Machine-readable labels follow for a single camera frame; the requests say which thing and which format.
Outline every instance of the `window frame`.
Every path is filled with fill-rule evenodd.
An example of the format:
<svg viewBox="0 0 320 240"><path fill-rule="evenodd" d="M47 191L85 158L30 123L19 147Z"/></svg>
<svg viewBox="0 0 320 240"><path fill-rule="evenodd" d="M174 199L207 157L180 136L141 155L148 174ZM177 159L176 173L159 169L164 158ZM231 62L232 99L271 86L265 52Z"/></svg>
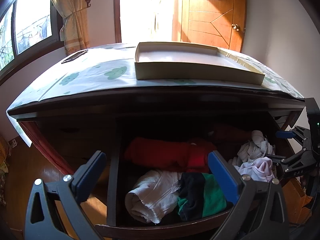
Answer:
<svg viewBox="0 0 320 240"><path fill-rule="evenodd" d="M113 0L113 14L115 18L116 43L121 43L120 0Z"/></svg>
<svg viewBox="0 0 320 240"><path fill-rule="evenodd" d="M52 35L32 45L31 47L27 48L26 50L18 54L18 50L16 47L15 32L15 15L17 0L13 0L13 2L7 7L6 12L12 4L13 8L11 15L11 41L14 59L10 61L3 69L0 70L0 86L12 75L17 73L19 70L21 70L29 63L44 56L45 54L48 54L49 52L52 52L64 46L64 42L60 41L60 29L63 26L63 20L60 14L57 12L56 8L54 7L52 1L50 1L50 22Z"/></svg>

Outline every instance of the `green and black cloth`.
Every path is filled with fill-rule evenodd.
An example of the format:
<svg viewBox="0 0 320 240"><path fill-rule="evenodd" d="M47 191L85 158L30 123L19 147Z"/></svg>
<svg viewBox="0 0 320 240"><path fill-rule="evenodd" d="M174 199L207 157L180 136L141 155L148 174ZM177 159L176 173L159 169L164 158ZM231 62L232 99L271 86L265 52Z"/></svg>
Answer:
<svg viewBox="0 0 320 240"><path fill-rule="evenodd" d="M227 202L213 174L182 173L178 214L182 221L192 221L223 211Z"/></svg>

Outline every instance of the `rolled white cloth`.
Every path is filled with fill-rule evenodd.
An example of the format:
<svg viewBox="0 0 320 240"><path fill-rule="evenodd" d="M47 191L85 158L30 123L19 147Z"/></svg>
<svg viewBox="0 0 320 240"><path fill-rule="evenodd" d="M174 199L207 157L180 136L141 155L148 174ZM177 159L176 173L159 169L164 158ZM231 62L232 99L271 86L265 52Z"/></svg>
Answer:
<svg viewBox="0 0 320 240"><path fill-rule="evenodd" d="M243 163L252 163L257 158L264 157L266 154L274 155L272 146L267 138L263 136L261 131L254 130L252 131L251 136L252 141L242 145L237 153Z"/></svg>
<svg viewBox="0 0 320 240"><path fill-rule="evenodd" d="M179 179L179 172L148 171L125 196L127 211L143 223L160 223L178 204Z"/></svg>
<svg viewBox="0 0 320 240"><path fill-rule="evenodd" d="M240 175L248 174L255 181L269 182L275 176L272 173L272 160L268 157L258 158L254 162L234 166Z"/></svg>

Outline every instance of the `wooden floor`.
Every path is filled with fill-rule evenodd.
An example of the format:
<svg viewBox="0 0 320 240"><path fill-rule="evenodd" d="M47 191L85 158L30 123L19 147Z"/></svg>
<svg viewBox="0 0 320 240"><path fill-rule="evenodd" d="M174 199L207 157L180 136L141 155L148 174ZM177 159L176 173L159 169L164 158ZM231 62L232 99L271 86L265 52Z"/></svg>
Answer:
<svg viewBox="0 0 320 240"><path fill-rule="evenodd" d="M306 195L296 178L290 179L282 190L287 205L289 222L305 223L311 215L310 209L305 207L305 205L312 200L312 197Z"/></svg>
<svg viewBox="0 0 320 240"><path fill-rule="evenodd" d="M30 148L19 142L12 149L12 155L8 158L9 173L6 175L4 198L5 207L0 207L0 214L10 228L24 231L25 215L29 200L29 194L33 182L37 178L44 182L60 180L63 175L32 145ZM69 233L78 239L68 219L64 214L61 204L57 203L62 221ZM105 224L107 207L94 196L81 204L84 212L93 224ZM23 239L20 232L14 232L18 239Z"/></svg>

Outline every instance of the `pink cloth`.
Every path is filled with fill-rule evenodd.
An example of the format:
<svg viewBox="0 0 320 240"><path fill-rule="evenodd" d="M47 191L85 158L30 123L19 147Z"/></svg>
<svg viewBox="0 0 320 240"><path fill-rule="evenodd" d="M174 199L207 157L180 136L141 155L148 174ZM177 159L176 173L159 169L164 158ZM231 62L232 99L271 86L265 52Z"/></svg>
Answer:
<svg viewBox="0 0 320 240"><path fill-rule="evenodd" d="M258 158L253 163L242 163L234 166L240 175L248 174L253 180L269 182L275 176L272 172L272 160L268 157Z"/></svg>

